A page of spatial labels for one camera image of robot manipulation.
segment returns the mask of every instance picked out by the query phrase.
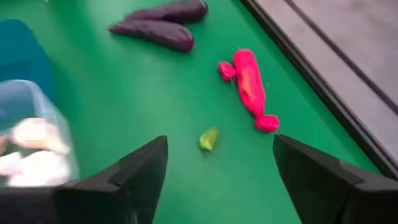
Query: toy vegetable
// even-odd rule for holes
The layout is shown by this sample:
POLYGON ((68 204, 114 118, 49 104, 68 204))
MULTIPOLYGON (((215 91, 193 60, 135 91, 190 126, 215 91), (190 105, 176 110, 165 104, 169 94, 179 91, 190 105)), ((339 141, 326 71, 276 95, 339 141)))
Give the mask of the toy vegetable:
POLYGON ((184 26, 172 22, 130 20, 119 22, 109 28, 114 34, 143 38, 165 47, 189 52, 195 45, 192 33, 184 26))
MULTIPOLYGON (((264 115, 266 93, 254 53, 249 49, 239 49, 233 55, 233 63, 235 65, 239 95, 243 105, 255 117, 254 126, 266 132, 276 131, 279 127, 278 117, 276 115, 264 115)), ((220 69, 223 79, 227 77, 227 74, 232 74, 229 66, 224 64, 222 68, 228 68, 227 70, 220 69)))
POLYGON ((212 151, 218 136, 218 127, 211 127, 200 136, 199 143, 203 150, 212 151))
POLYGON ((168 2, 150 9, 134 11, 125 20, 162 20, 187 24, 203 19, 208 11, 204 1, 188 0, 168 2))

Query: white object in container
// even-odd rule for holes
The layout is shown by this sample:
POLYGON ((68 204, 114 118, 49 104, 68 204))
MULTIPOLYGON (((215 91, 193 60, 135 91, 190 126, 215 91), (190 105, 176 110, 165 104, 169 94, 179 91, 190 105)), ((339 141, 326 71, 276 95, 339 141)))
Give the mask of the white object in container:
POLYGON ((8 186, 60 185, 78 178, 68 123, 35 83, 0 83, 0 136, 17 146, 17 152, 7 147, 0 156, 0 175, 8 176, 8 186), (29 150, 32 154, 24 155, 29 150))

